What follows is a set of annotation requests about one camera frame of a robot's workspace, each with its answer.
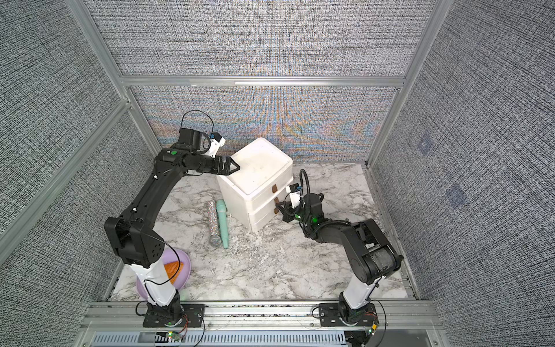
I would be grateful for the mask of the white drawer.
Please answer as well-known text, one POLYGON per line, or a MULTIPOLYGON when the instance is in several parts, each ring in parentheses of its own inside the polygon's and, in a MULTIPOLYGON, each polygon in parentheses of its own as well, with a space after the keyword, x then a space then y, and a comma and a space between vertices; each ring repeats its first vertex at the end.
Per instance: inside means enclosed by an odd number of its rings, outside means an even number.
POLYGON ((261 207, 257 208, 254 212, 249 213, 247 217, 249 225, 252 227, 262 228, 276 215, 279 215, 280 211, 276 207, 276 204, 283 202, 285 196, 285 190, 276 193, 267 202, 264 202, 261 207))
POLYGON ((271 182, 269 185, 257 189, 252 197, 249 197, 245 204, 248 213, 257 211, 262 206, 275 198, 283 199, 285 197, 286 187, 293 181, 291 175, 284 176, 271 182))

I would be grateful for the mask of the white top drawer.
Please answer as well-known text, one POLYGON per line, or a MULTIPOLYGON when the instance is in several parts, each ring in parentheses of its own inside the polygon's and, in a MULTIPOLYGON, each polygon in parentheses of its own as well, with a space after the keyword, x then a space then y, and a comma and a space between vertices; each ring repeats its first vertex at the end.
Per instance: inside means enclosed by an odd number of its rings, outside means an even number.
POLYGON ((286 187, 293 181, 291 175, 284 176, 271 182, 269 185, 257 189, 252 197, 249 197, 245 204, 248 213, 257 211, 262 206, 275 198, 283 199, 285 197, 286 187))

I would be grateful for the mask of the mint green microphone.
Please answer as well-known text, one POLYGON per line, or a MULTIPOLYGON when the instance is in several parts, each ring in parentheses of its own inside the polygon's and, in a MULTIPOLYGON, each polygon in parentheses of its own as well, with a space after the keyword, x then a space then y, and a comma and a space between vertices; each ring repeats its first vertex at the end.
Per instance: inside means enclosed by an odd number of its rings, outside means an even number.
POLYGON ((218 225, 220 229, 221 241, 224 249, 229 248, 229 232, 227 221, 227 207, 224 200, 216 201, 216 211, 218 215, 218 225))

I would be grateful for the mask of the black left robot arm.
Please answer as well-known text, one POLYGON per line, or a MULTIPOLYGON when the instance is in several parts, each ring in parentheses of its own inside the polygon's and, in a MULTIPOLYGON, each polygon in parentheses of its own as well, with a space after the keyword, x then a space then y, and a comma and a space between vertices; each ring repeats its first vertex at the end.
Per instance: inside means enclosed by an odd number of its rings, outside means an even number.
POLYGON ((154 231, 157 216, 172 189, 188 174, 229 176, 240 170, 231 157, 218 155, 224 144, 217 132, 181 128, 177 142, 155 157, 153 171, 136 198, 104 224, 112 250, 143 282, 151 305, 168 307, 177 300, 177 290, 161 260, 166 243, 154 231))

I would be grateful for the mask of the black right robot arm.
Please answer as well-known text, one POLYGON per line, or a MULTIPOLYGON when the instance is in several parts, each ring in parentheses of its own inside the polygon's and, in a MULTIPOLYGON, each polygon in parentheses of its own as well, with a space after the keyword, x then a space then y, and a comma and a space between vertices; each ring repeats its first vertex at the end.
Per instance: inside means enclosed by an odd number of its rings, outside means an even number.
POLYGON ((338 244, 344 249, 353 277, 341 293, 340 302, 350 310, 361 309, 370 302, 381 280, 400 270, 403 256, 375 220, 353 223, 327 218, 323 200, 323 194, 310 193, 299 198, 296 205, 284 200, 275 207, 285 222, 297 221, 306 238, 320 244, 338 244))

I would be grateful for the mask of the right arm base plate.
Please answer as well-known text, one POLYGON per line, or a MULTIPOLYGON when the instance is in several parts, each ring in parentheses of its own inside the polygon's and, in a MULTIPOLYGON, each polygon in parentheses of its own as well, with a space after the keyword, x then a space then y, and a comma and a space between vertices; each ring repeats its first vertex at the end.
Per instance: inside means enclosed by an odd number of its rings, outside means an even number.
POLYGON ((320 325, 323 327, 373 327, 380 324, 376 307, 372 303, 351 309, 344 303, 320 304, 318 306, 320 325))

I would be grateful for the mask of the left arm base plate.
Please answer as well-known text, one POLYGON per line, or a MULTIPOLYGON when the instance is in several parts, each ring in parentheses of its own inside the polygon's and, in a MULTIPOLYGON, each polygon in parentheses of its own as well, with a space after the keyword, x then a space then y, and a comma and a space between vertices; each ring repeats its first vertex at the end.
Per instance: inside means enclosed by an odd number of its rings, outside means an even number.
POLYGON ((181 309, 148 304, 143 328, 201 328, 204 313, 204 304, 182 304, 181 309))

